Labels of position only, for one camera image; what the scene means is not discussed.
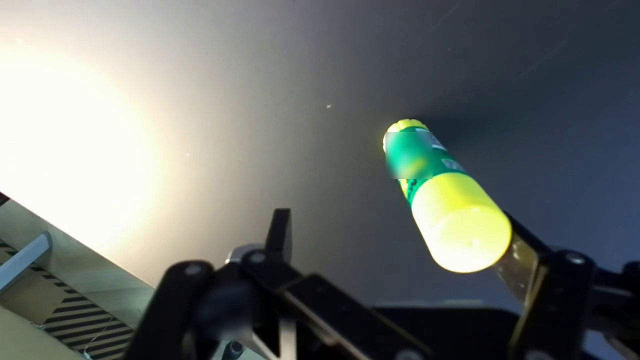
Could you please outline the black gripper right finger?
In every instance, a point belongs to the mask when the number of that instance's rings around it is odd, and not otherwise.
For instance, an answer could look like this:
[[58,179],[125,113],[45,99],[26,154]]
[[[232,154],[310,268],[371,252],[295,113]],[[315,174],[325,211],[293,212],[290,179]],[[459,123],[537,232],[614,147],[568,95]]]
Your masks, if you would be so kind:
[[506,255],[494,267],[496,276],[521,305],[527,302],[530,288],[536,282],[537,264],[551,255],[533,232],[530,232],[516,217],[507,217],[511,225],[511,240]]

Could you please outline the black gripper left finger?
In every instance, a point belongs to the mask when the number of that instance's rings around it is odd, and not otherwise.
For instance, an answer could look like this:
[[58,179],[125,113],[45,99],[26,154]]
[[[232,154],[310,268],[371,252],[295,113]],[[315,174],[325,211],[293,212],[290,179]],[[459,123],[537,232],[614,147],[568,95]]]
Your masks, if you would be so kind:
[[290,262],[292,260],[292,212],[288,208],[276,208],[267,226],[263,250],[269,258]]

